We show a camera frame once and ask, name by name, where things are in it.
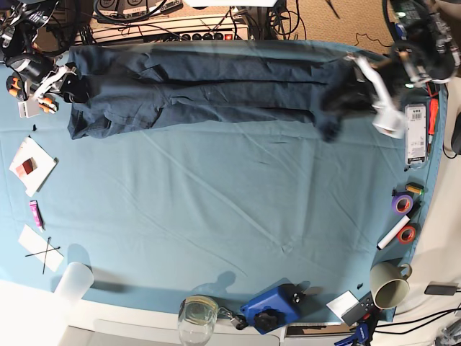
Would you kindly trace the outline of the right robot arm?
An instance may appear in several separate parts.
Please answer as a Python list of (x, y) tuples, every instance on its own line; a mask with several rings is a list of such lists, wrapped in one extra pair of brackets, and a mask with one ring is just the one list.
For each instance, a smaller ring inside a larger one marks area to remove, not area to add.
[(73, 3), (73, 25), (61, 48), (45, 52), (34, 46), (40, 28), (46, 26), (58, 1), (27, 4), (18, 1), (9, 16), (1, 17), (1, 63), (13, 70), (8, 77), (8, 93), (19, 101), (42, 99), (49, 94), (67, 103), (83, 104), (90, 98), (87, 80), (74, 63), (59, 66), (58, 56), (74, 44), (81, 19), (81, 4)]

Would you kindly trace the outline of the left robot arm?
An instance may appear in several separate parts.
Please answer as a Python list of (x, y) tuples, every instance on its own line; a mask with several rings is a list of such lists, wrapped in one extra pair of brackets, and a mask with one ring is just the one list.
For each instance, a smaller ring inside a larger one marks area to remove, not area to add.
[(460, 67), (460, 49), (451, 29), (427, 1), (382, 1), (393, 44), (390, 58), (415, 86), (446, 84)]

